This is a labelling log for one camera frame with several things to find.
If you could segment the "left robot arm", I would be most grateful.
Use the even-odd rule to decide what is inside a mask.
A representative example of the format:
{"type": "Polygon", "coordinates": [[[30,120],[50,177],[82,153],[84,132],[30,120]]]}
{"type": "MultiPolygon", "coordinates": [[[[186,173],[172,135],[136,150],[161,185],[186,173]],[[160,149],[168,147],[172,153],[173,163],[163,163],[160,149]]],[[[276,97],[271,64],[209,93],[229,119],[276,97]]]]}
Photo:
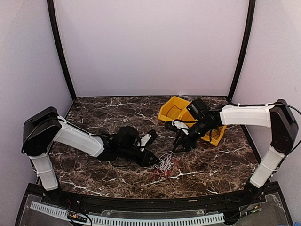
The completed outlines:
{"type": "Polygon", "coordinates": [[[25,121],[21,152],[31,160],[43,188],[48,191],[48,198],[56,205],[63,205],[66,194],[59,189],[48,154],[53,142],[68,145],[100,161],[123,158],[141,167],[149,167],[159,163],[159,158],[147,150],[156,138],[155,130],[140,137],[139,132],[130,126],[121,127],[112,135],[91,134],[68,122],[56,108],[48,107],[25,121]]]}

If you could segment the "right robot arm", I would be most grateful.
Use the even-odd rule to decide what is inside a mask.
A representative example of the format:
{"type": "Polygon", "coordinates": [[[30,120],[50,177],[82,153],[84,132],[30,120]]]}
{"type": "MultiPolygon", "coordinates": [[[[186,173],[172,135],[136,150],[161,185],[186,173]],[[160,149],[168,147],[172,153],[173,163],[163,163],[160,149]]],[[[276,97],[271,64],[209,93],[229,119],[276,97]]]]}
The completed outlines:
{"type": "Polygon", "coordinates": [[[252,203],[261,194],[268,179],[298,146],[295,140],[299,126],[292,113],[294,107],[283,99],[270,104],[229,103],[210,108],[202,99],[197,98],[186,109],[193,120],[175,119],[165,123],[167,129],[177,133],[174,149],[181,146],[184,151],[190,151],[196,148],[199,138],[221,126],[250,125],[271,129],[272,141],[269,149],[246,182],[244,191],[240,193],[240,200],[244,204],[252,203]]]}

